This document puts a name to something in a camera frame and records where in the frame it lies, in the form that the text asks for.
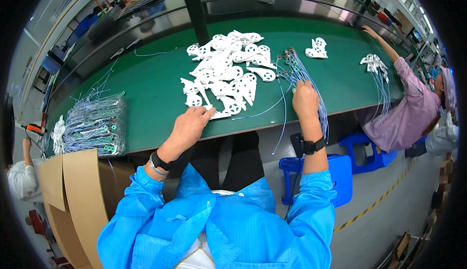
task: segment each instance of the fluorescent ceiling light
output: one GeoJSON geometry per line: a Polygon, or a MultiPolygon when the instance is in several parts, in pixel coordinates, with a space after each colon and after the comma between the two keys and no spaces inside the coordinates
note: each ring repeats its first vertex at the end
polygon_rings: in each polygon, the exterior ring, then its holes
{"type": "Polygon", "coordinates": [[[424,14],[423,17],[425,18],[425,21],[428,24],[428,27],[430,28],[430,33],[433,33],[433,29],[432,29],[432,27],[430,25],[430,22],[428,21],[428,18],[426,17],[426,14],[424,14]]]}

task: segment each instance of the yellow and black floor tape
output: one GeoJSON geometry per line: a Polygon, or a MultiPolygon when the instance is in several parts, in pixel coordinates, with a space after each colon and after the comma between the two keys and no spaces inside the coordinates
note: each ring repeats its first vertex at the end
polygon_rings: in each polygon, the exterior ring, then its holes
{"type": "Polygon", "coordinates": [[[394,188],[406,177],[406,175],[409,173],[409,171],[411,170],[411,168],[414,166],[414,164],[417,162],[417,159],[418,157],[416,157],[411,164],[409,164],[407,166],[407,168],[405,169],[405,172],[400,176],[400,178],[397,180],[397,182],[392,185],[392,187],[386,192],[384,193],[376,202],[373,203],[373,205],[371,205],[370,207],[366,208],[362,213],[360,213],[359,215],[355,216],[353,219],[347,221],[346,223],[344,223],[343,225],[339,226],[338,228],[335,228],[334,231],[332,231],[333,233],[334,232],[338,232],[340,231],[341,229],[343,229],[344,227],[346,227],[347,225],[350,225],[351,223],[353,223],[354,221],[356,221],[357,219],[359,219],[360,217],[362,217],[363,215],[365,215],[368,211],[370,211],[371,209],[375,208],[379,202],[381,202],[384,198],[386,198],[393,190],[394,188]]]}

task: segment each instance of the blue anti-static jacket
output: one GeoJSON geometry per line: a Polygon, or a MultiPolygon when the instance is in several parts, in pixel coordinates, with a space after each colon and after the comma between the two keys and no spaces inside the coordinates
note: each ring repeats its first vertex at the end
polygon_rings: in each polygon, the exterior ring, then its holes
{"type": "Polygon", "coordinates": [[[234,195],[213,194],[188,165],[176,198],[138,167],[112,220],[97,241],[106,269],[173,268],[201,232],[216,268],[329,268],[334,207],[329,171],[304,175],[287,214],[275,214],[262,178],[234,195]]]}

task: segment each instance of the pink jacket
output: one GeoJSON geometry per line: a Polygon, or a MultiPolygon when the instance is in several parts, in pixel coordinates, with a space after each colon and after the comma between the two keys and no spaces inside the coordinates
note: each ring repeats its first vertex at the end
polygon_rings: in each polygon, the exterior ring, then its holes
{"type": "Polygon", "coordinates": [[[397,107],[389,110],[382,124],[380,117],[376,117],[363,126],[365,134],[386,152],[412,146],[441,106],[440,97],[413,74],[402,57],[394,62],[394,67],[404,85],[405,96],[397,107]]]}

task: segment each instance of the black wristwatch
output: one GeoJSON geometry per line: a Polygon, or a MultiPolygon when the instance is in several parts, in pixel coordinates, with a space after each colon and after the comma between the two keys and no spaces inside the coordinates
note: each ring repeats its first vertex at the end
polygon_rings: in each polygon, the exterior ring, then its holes
{"type": "Polygon", "coordinates": [[[312,155],[324,147],[324,137],[317,142],[303,141],[303,148],[306,155],[312,155]]]}
{"type": "Polygon", "coordinates": [[[166,171],[169,171],[171,168],[173,168],[175,163],[178,161],[178,160],[177,161],[171,161],[171,162],[168,162],[168,163],[164,162],[157,155],[157,150],[151,154],[151,156],[149,157],[149,160],[151,161],[152,168],[162,167],[166,171]]]}

